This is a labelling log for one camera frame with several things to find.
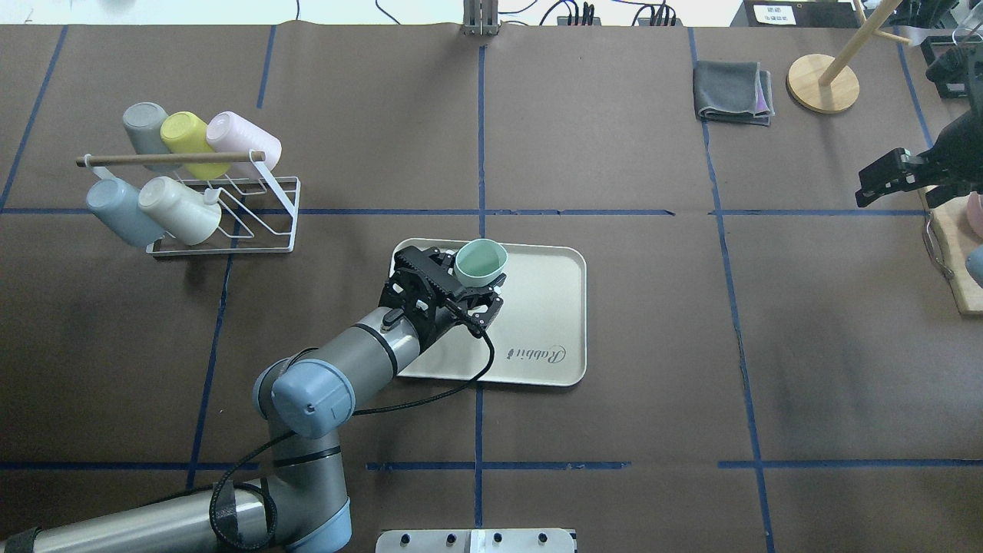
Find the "white metal rack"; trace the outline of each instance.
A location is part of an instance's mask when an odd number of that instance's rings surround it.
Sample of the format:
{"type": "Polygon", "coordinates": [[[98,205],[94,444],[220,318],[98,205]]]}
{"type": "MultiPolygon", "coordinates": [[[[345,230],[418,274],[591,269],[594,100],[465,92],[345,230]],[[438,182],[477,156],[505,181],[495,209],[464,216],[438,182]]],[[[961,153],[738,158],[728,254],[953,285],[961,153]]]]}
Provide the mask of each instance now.
{"type": "Polygon", "coordinates": [[[175,171],[176,180],[202,192],[208,202],[222,208],[222,219],[215,233],[201,244],[188,246],[168,233],[148,245],[146,252],[154,257],[292,252],[297,236],[301,181],[294,176],[274,177],[264,160],[265,154],[256,150],[216,154],[85,154],[76,159],[76,165],[88,167],[95,176],[105,179],[115,178],[106,168],[109,165],[249,162],[261,179],[223,175],[218,179],[189,180],[175,171]]]}

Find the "white tray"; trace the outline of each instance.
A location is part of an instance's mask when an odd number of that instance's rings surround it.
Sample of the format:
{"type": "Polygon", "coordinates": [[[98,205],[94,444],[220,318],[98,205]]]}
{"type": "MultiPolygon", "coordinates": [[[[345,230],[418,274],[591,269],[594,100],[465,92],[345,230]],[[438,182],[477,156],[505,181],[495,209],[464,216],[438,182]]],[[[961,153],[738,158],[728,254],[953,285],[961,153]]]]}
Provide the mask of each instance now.
{"type": "MultiPolygon", "coordinates": [[[[456,251],[466,243],[410,238],[393,254],[407,246],[456,251]]],[[[501,311],[489,327],[495,360],[482,382],[577,384],[587,372],[587,262],[572,248],[502,246],[508,252],[508,278],[501,289],[501,311]]],[[[458,326],[399,375],[468,380],[486,362],[485,342],[458,326]]]]}

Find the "wooden mug tree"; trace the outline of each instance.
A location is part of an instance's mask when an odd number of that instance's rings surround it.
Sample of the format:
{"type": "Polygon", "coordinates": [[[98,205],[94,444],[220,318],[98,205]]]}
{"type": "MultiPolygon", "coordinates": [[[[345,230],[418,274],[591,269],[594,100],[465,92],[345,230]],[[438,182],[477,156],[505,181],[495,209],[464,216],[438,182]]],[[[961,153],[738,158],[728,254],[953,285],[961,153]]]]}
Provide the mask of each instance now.
{"type": "Polygon", "coordinates": [[[872,35],[907,43],[907,38],[880,31],[878,27],[888,19],[901,0],[884,0],[870,15],[863,16],[863,6],[854,0],[863,26],[850,42],[834,58],[826,54],[808,54],[795,60],[788,69],[785,84],[788,92],[803,106],[819,113],[840,113],[846,110],[860,95],[860,83],[853,70],[847,67],[850,59],[872,35]]]}

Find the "green cup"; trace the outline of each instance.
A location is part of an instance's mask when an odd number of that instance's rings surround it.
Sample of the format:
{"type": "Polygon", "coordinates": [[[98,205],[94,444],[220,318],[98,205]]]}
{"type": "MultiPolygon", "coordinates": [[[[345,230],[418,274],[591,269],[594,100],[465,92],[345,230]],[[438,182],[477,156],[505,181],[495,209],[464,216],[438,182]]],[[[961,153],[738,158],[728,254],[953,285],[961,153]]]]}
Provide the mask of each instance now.
{"type": "Polygon", "coordinates": [[[454,256],[454,276],[465,286],[488,285],[501,275],[508,252],[501,244],[487,238],[472,240],[461,246],[454,256]]]}

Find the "gray towel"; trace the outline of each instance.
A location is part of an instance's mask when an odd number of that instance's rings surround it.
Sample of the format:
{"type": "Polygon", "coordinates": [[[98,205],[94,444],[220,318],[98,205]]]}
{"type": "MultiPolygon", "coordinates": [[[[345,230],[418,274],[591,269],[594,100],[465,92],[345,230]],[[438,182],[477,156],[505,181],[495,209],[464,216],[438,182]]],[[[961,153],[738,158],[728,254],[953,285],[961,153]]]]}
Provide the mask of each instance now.
{"type": "Polygon", "coordinates": [[[699,117],[768,126],[772,75],[757,62],[697,61],[693,70],[693,104],[699,117]]]}

